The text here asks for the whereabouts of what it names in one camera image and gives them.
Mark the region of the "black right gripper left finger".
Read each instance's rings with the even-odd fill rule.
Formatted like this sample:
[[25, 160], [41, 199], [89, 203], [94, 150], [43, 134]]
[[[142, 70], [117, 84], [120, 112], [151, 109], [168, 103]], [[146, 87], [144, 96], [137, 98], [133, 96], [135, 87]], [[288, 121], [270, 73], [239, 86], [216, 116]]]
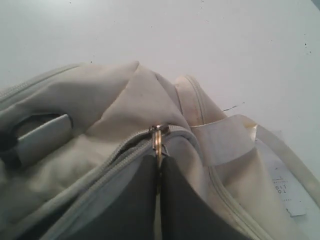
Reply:
[[106, 206], [102, 190], [62, 240], [153, 240], [158, 164], [152, 155], [142, 158], [122, 192]]

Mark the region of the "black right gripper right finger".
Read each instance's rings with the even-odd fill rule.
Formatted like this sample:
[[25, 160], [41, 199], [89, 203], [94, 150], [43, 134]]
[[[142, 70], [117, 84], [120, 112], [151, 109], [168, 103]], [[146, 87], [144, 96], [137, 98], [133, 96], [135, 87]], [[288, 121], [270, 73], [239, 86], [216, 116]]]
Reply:
[[211, 210], [169, 156], [161, 164], [160, 211], [163, 240], [248, 239]]

